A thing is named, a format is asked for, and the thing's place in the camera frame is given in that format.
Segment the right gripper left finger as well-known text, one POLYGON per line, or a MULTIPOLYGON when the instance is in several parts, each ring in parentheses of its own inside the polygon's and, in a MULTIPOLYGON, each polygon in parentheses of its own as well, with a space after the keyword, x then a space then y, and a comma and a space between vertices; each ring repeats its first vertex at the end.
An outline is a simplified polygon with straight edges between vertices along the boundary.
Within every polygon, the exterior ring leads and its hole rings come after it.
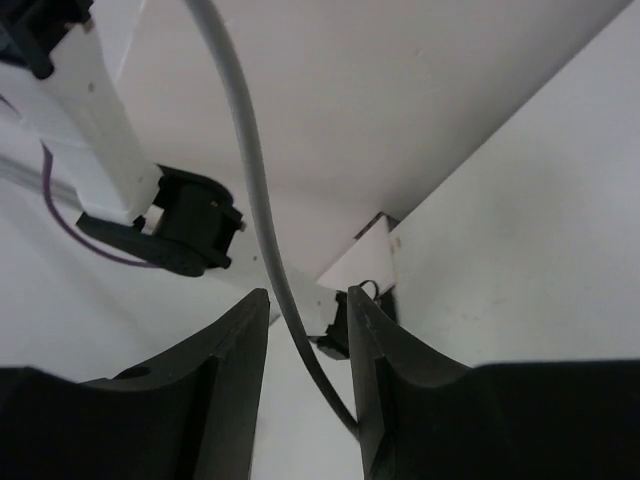
POLYGON ((114 378, 1 371, 5 479, 246 479, 270 301, 256 289, 218 320, 114 378))

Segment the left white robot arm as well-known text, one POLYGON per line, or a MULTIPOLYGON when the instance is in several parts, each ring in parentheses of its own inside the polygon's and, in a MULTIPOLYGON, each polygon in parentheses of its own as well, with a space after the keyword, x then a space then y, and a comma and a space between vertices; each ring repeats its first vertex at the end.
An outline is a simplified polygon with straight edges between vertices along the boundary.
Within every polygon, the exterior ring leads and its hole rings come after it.
POLYGON ((108 73, 88 1, 1 5, 1 99, 36 131, 50 213, 53 167, 81 206, 65 232, 112 262, 199 277, 231 265, 243 226, 232 194, 148 160, 108 73))

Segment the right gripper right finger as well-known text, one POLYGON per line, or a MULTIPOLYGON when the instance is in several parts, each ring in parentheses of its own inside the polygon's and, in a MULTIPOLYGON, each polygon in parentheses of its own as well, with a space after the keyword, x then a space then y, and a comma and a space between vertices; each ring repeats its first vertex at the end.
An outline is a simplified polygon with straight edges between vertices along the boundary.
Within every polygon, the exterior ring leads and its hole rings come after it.
POLYGON ((347 294, 368 479, 635 479, 635 360, 465 366, 347 294))

